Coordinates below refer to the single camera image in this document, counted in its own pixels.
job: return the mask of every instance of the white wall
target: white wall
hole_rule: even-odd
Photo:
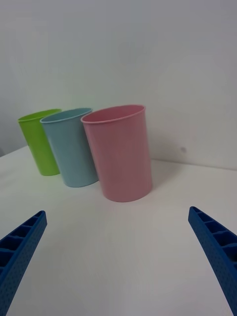
[[[153,158],[237,169],[236,0],[0,2],[0,147],[42,109],[147,106]]]

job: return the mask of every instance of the cup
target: cup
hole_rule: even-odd
[[[124,105],[82,117],[103,194],[117,202],[152,189],[145,107]]]
[[[84,187],[98,181],[81,117],[92,109],[63,111],[40,122],[68,187]]]
[[[40,119],[60,111],[60,109],[52,109],[36,112],[19,118],[18,120],[39,172],[43,176],[58,174],[59,169],[40,123]]]

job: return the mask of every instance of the light blue cup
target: light blue cup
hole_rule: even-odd
[[[40,120],[63,181],[68,187],[84,187],[98,181],[85,130],[80,121],[83,115],[90,112],[90,108],[74,109]]]

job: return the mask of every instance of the white table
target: white table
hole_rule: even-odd
[[[237,232],[237,172],[153,161],[153,191],[116,203],[99,182],[43,177],[28,147],[0,158],[0,238],[39,210],[48,226],[8,316],[230,316],[188,223],[191,205]]]

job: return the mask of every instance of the green cup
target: green cup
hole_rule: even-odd
[[[48,139],[40,123],[42,118],[57,112],[61,112],[61,110],[52,109],[32,113],[18,120],[39,172],[43,176],[59,173]]]

